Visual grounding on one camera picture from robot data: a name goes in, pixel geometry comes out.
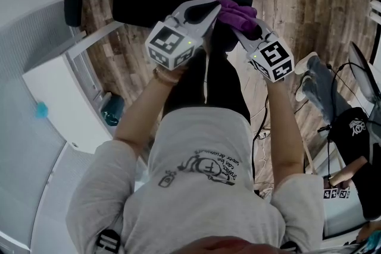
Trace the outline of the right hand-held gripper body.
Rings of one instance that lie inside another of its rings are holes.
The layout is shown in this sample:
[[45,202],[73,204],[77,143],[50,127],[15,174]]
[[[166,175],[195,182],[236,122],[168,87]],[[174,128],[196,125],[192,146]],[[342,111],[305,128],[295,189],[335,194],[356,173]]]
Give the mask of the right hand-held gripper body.
[[283,38],[273,42],[261,43],[259,48],[249,55],[254,68],[272,83],[294,72],[294,57]]

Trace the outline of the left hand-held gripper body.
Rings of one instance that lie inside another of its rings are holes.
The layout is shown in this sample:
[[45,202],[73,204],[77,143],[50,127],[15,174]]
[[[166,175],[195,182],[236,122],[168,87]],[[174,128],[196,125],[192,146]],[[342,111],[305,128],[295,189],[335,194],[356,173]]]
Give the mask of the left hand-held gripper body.
[[202,45],[202,18],[181,20],[173,15],[159,21],[145,46],[150,59],[168,70],[185,65]]

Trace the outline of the purple cloth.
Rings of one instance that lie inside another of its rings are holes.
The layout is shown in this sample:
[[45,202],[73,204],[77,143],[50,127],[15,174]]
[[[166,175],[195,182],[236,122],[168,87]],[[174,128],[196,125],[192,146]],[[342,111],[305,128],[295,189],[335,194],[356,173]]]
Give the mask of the purple cloth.
[[240,6],[232,0],[215,0],[221,5],[217,20],[240,31],[246,38],[256,40],[260,27],[255,21],[257,10],[251,6]]

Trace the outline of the person's left forearm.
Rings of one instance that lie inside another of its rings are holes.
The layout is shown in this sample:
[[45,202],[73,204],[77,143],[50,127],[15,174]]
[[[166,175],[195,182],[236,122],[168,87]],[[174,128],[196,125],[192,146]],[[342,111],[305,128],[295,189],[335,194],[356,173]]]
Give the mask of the person's left forearm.
[[129,145],[139,157],[147,144],[155,122],[172,90],[187,70],[181,66],[173,71],[157,67],[152,79],[132,105],[124,112],[114,139]]

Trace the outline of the person's right forearm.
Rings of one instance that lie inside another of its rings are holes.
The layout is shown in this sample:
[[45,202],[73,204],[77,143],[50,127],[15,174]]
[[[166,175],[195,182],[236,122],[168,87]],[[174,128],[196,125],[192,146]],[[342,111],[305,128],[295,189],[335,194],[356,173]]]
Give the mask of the person's right forearm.
[[288,90],[282,81],[266,82],[270,108],[271,164],[274,188],[304,172],[304,146]]

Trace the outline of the small turquoise object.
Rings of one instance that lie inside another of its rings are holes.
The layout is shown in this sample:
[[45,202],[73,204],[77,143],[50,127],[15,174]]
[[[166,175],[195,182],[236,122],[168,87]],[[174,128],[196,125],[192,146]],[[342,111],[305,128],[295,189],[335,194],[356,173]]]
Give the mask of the small turquoise object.
[[36,104],[36,118],[47,118],[49,114],[49,109],[44,102],[38,102]]

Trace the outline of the person's black trousers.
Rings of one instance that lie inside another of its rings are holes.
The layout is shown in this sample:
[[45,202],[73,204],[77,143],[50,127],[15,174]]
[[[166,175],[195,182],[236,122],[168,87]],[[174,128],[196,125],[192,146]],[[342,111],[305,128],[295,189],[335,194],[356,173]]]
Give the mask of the person's black trousers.
[[232,45],[216,29],[208,33],[205,43],[186,64],[185,72],[172,88],[163,116],[182,108],[208,106],[232,110],[250,122],[239,76],[227,59]]

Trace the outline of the teal waste bin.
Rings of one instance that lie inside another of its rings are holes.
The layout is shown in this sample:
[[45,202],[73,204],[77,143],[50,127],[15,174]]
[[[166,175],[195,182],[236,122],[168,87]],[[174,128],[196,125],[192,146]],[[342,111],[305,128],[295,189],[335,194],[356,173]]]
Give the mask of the teal waste bin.
[[105,122],[116,127],[121,119],[124,109],[124,99],[119,95],[111,95],[106,104],[101,108],[101,115]]

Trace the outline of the white desk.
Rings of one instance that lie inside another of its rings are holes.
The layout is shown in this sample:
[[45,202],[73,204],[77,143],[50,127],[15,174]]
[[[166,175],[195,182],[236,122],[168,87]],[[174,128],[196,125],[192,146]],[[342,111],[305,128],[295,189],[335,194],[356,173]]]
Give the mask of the white desk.
[[73,33],[23,74],[35,101],[47,108],[47,119],[73,149],[81,152],[93,154],[100,144],[113,138],[114,128],[101,116],[111,95],[102,90],[87,49],[121,26],[113,21],[90,35]]

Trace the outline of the black-and-white patterned block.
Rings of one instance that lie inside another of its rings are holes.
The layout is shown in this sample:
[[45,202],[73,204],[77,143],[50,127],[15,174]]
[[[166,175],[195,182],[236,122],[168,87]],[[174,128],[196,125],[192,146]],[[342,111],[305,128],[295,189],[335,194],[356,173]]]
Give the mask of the black-and-white patterned block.
[[350,197],[350,194],[351,194],[350,188],[347,188],[347,189],[339,189],[339,188],[324,189],[323,199],[348,199]]

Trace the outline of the person's grey printed t-shirt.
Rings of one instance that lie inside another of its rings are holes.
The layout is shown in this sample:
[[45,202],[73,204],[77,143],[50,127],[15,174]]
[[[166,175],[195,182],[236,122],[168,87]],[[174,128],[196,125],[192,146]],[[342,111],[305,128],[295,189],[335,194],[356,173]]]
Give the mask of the person's grey printed t-shirt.
[[209,236],[235,236],[279,247],[318,249],[324,226],[323,180],[295,174],[270,201],[254,193],[247,120],[223,108],[167,114],[148,162],[148,181],[135,189],[136,157],[112,140],[95,152],[67,212],[80,254],[94,254],[101,231],[121,221],[127,254],[166,254]]

